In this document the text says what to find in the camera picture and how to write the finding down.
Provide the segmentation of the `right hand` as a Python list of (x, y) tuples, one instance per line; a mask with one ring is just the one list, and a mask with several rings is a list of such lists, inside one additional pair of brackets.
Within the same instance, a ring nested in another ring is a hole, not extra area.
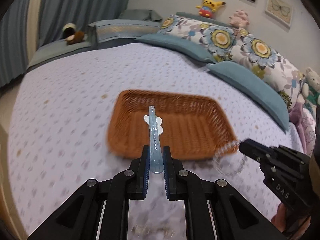
[[(283, 203), (280, 203), (277, 208), (277, 213), (272, 217), (271, 223), (280, 231), (283, 232), (286, 227), (286, 207)], [(311, 218), (308, 218), (304, 222), (305, 219), (300, 220), (299, 222), (299, 230), (297, 231), (297, 235), (301, 236), (308, 229), (310, 225)]]

